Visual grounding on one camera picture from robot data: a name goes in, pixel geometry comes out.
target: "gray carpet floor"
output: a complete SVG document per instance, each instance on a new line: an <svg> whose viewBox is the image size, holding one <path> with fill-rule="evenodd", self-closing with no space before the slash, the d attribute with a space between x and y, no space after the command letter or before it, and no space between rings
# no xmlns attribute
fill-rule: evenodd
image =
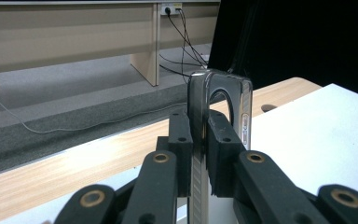
<svg viewBox="0 0 358 224"><path fill-rule="evenodd" d="M209 54L211 45L195 48ZM175 62L182 59L181 49L165 49L161 54ZM184 62L194 60L185 54ZM160 64L181 71L181 64L163 59ZM200 69L195 65L184 66L185 74ZM0 102L31 129L41 132L83 129L131 117L76 132L33 133L0 106L0 172L3 172L69 147L165 119L173 110L186 107L186 84L181 76L161 68L160 85L152 87L125 55L2 73ZM170 105L174 106L144 113Z"/></svg>

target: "wall outlet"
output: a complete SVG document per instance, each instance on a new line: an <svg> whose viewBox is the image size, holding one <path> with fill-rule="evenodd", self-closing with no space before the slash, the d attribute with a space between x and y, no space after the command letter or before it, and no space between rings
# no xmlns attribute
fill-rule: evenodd
<svg viewBox="0 0 358 224"><path fill-rule="evenodd" d="M179 15L179 11L176 9L182 9L182 3L161 3L161 16L167 16L167 8L171 11L170 15Z"/></svg>

